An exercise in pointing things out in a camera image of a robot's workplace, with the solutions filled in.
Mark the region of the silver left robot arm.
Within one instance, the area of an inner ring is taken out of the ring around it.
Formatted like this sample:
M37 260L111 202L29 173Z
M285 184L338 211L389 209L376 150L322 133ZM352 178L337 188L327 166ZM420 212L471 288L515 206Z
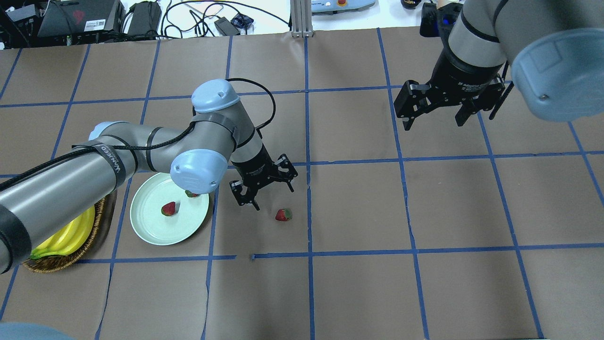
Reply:
M209 194L231 164L240 175L229 185L244 206L271 183L291 185L298 175L284 153L273 160L232 87L214 79L191 96L184 130L103 122L84 144L1 184L1 272L26 260L35 245L128 182L139 170L168 174L182 190Z

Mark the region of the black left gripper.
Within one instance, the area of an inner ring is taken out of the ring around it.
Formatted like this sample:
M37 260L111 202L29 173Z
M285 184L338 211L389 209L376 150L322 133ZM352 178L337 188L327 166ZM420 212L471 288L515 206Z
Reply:
M241 179L231 181L229 187L240 206L252 204L256 211L260 211L255 196L260 189L274 182L286 183L289 190L295 192L292 181L298 177L298 172L285 153L274 162L263 146L257 155L248 161L234 162L233 166Z

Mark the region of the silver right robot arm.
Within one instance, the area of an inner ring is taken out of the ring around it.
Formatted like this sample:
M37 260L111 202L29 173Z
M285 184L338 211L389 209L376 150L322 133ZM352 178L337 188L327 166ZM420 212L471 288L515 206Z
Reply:
M550 122L602 114L601 0L466 0L425 4L420 34L442 52L425 84L407 80L394 100L408 131L416 118L459 106L458 126L479 111L493 119L511 90Z

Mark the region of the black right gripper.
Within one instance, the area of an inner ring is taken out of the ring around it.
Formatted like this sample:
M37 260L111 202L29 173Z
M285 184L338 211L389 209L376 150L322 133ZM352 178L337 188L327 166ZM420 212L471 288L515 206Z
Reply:
M402 86L394 100L395 115L409 131L419 116L445 106L459 106L455 122L462 127L472 115L498 105L505 90L502 67L477 67L451 52L441 52L427 83L407 80Z

